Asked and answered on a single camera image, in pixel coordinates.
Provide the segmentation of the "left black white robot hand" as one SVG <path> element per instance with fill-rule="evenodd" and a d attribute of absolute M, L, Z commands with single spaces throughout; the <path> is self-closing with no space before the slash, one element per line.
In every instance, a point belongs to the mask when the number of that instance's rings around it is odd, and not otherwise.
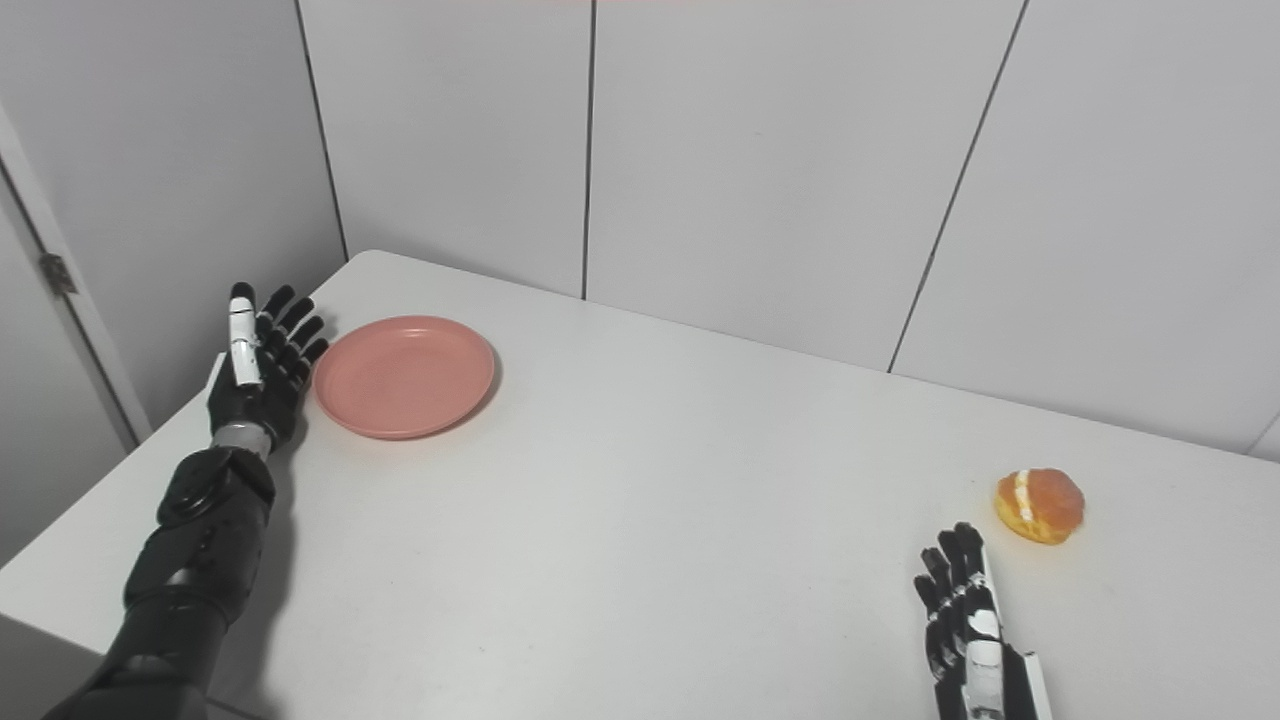
<path fill-rule="evenodd" d="M 257 427 L 268 450 L 289 443 L 315 365 L 329 348 L 324 319 L 311 297 L 284 284 L 264 304 L 238 282 L 228 304 L 228 346 L 207 396 L 211 432 Z"/>

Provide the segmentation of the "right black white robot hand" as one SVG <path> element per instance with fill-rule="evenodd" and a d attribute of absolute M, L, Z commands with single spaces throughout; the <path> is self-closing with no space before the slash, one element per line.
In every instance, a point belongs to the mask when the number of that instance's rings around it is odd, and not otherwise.
<path fill-rule="evenodd" d="M 1051 719 L 1039 657 L 1005 638 L 986 543 L 956 523 L 922 551 L 913 585 L 925 611 L 925 660 L 942 719 Z"/>

